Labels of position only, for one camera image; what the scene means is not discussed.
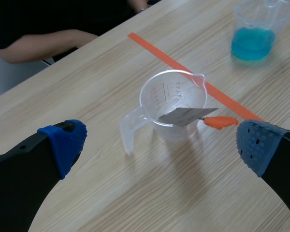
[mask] measuring cup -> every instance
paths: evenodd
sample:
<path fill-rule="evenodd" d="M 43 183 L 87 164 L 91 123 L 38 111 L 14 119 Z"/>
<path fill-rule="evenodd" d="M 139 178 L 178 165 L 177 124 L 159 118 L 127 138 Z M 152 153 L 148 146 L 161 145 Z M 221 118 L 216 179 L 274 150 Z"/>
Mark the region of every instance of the measuring cup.
<path fill-rule="evenodd" d="M 285 0 L 243 0 L 234 9 L 232 52 L 241 59 L 267 56 L 290 19 Z"/>
<path fill-rule="evenodd" d="M 120 132 L 128 154 L 134 149 L 134 133 L 148 123 L 165 140 L 179 141 L 189 138 L 197 123 L 185 127 L 165 124 L 159 117 L 176 108 L 204 108 L 207 102 L 205 76 L 182 70 L 168 70 L 151 77 L 140 92 L 140 106 L 124 117 Z"/>

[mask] wall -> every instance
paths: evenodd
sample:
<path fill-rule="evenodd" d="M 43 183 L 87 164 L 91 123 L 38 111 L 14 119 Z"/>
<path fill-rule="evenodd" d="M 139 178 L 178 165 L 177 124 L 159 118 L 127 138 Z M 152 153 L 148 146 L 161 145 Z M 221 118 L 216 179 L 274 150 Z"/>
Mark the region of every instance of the wall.
<path fill-rule="evenodd" d="M 46 67 L 42 62 L 9 64 L 0 58 L 0 94 L 8 91 Z"/>

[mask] measuring cup handle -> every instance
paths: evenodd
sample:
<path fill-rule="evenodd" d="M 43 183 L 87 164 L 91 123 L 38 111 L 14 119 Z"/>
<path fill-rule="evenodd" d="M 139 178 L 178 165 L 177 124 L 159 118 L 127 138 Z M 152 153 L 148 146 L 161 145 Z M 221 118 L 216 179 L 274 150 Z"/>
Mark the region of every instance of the measuring cup handle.
<path fill-rule="evenodd" d="M 134 133 L 150 122 L 143 114 L 141 107 L 126 115 L 120 124 L 120 133 L 128 155 L 134 149 Z"/>

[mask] blue liquid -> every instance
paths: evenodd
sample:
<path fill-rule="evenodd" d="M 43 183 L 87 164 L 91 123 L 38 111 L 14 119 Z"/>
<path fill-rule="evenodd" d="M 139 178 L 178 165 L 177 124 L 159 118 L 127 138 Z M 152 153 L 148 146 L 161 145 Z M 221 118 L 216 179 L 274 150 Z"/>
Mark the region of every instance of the blue liquid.
<path fill-rule="evenodd" d="M 262 59 L 270 53 L 274 41 L 275 34 L 269 29 L 240 28 L 233 36 L 232 52 L 241 59 Z"/>

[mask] textured pad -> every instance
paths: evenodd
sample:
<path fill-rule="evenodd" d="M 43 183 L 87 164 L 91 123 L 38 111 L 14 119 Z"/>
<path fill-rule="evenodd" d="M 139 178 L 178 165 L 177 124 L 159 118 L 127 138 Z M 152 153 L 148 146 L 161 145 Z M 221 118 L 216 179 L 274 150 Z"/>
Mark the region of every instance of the textured pad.
<path fill-rule="evenodd" d="M 280 140 L 289 130 L 275 125 L 245 120 L 237 128 L 238 152 L 244 163 L 261 177 L 270 163 Z"/>
<path fill-rule="evenodd" d="M 66 120 L 66 122 L 74 122 L 73 131 L 65 131 L 56 126 L 38 129 L 39 133 L 46 134 L 50 140 L 61 179 L 64 179 L 70 171 L 74 159 L 83 150 L 87 137 L 86 126 L 81 121 Z"/>

